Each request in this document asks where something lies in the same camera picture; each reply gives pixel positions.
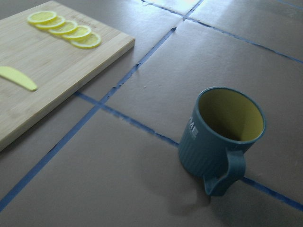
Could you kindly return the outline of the teal ribbed mug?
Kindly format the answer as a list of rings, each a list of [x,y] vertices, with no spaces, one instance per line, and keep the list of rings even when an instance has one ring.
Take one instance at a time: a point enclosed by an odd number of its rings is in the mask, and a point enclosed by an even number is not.
[[[244,153],[265,128],[265,117],[250,97],[227,87],[208,88],[199,94],[185,127],[179,160],[203,179],[207,195],[223,196],[244,176]]]

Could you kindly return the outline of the wooden cutting board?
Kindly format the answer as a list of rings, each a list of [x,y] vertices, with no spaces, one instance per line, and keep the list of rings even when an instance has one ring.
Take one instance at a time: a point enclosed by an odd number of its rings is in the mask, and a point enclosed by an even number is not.
[[[96,48],[77,48],[41,31],[27,16],[52,10],[91,27],[101,36]],[[36,84],[29,91],[0,80],[0,147],[5,148],[107,66],[133,48],[135,39],[55,1],[25,10],[0,22],[0,64],[13,67]]]

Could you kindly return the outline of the yellow plastic knife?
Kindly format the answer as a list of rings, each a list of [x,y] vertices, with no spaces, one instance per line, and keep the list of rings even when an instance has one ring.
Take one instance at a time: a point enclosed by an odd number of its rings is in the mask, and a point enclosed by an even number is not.
[[[15,68],[1,66],[0,76],[29,91],[36,91],[38,89],[37,84],[30,77]]]

